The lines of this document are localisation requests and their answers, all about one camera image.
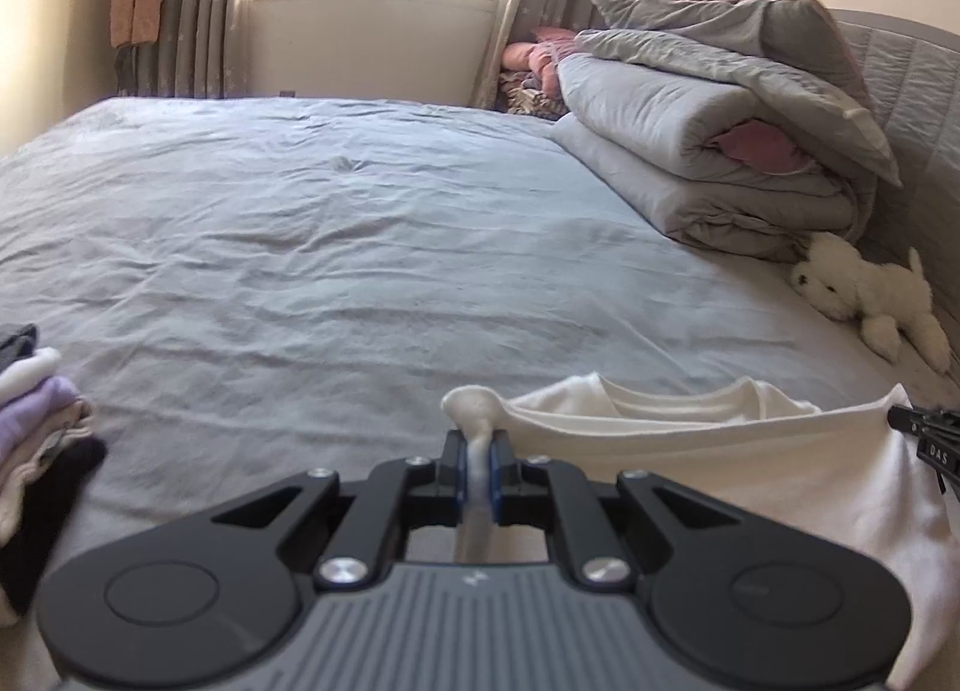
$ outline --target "cream t-shirt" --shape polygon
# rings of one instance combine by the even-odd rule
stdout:
[[[895,689],[906,688],[960,616],[960,546],[915,440],[887,425],[893,404],[909,404],[901,386],[872,404],[820,411],[749,378],[698,396],[637,393],[597,374],[510,401],[486,387],[458,387],[443,399],[469,441],[470,496],[457,560],[546,558],[538,531],[491,523],[493,429],[510,432],[517,456],[570,461],[592,480],[647,469],[886,565],[913,608],[889,678]]]

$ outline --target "mattress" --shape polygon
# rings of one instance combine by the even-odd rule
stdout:
[[[783,266],[671,242],[539,119],[347,100],[109,100],[0,162],[0,319],[40,324],[110,452],[53,565],[310,466],[439,453],[445,391],[747,374],[824,408],[902,381]],[[446,533],[415,543],[448,557]],[[30,622],[0,689],[55,678]]]

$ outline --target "screw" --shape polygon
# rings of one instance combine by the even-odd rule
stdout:
[[[591,558],[581,570],[591,582],[621,582],[630,575],[630,567],[620,558]]]
[[[363,561],[348,555],[329,558],[320,565],[320,576],[337,585],[359,582],[367,576],[367,572],[367,565]]]

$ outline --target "headboard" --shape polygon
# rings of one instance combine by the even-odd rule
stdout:
[[[960,36],[862,11],[833,15],[863,69],[904,189],[880,182],[858,247],[906,263],[916,247],[954,353],[960,352]],[[957,363],[954,362],[954,374]]]

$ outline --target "white plush dog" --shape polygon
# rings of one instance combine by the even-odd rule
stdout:
[[[834,320],[862,317],[863,341],[890,362],[899,355],[902,330],[935,371],[947,371],[950,345],[931,312],[917,250],[910,250],[910,269],[872,264],[839,236],[816,233],[808,256],[790,272],[790,284],[816,309]]]

